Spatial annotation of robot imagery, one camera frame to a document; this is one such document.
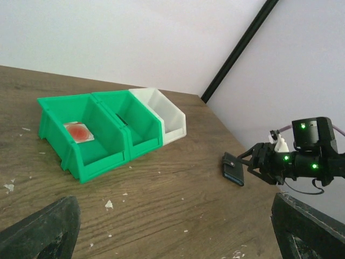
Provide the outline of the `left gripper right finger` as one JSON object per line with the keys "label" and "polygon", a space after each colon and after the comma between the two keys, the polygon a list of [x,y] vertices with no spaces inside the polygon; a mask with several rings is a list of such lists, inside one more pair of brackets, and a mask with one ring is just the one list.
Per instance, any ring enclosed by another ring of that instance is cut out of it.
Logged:
{"label": "left gripper right finger", "polygon": [[282,258],[344,258],[343,223],[283,193],[271,211]]}

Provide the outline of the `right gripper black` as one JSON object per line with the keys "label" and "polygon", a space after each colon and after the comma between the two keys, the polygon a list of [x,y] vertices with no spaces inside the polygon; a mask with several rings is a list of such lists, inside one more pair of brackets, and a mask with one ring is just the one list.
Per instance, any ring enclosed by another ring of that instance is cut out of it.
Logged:
{"label": "right gripper black", "polygon": [[[259,172],[255,171],[253,164],[245,160],[258,158]],[[242,164],[247,166],[247,171],[260,178],[269,185],[283,185],[286,178],[295,179],[294,159],[295,152],[276,152],[271,143],[255,144],[243,154],[237,156]]]}

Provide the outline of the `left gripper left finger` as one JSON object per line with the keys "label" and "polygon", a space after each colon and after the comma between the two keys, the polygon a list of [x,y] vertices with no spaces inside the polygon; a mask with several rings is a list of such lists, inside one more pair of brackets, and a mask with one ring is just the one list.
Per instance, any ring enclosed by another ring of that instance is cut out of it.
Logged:
{"label": "left gripper left finger", "polygon": [[81,225],[75,196],[66,196],[1,231],[1,258],[71,258]]}

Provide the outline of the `black leather card holder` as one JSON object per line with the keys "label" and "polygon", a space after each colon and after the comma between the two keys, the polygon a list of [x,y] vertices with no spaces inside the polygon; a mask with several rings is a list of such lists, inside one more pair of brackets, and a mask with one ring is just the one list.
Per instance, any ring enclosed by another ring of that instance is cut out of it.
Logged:
{"label": "black leather card holder", "polygon": [[225,152],[222,157],[222,175],[238,186],[244,186],[243,165],[235,156],[228,152]]}

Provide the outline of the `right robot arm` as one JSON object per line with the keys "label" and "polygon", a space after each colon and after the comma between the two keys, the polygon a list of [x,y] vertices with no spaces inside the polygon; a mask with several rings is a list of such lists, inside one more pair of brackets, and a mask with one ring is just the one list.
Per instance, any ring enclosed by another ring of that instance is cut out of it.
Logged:
{"label": "right robot arm", "polygon": [[284,185],[286,179],[311,178],[329,185],[344,177],[344,154],[337,150],[332,121],[313,117],[292,121],[294,149],[282,137],[283,130],[271,130],[269,142],[259,142],[237,160],[249,173],[270,185]]}

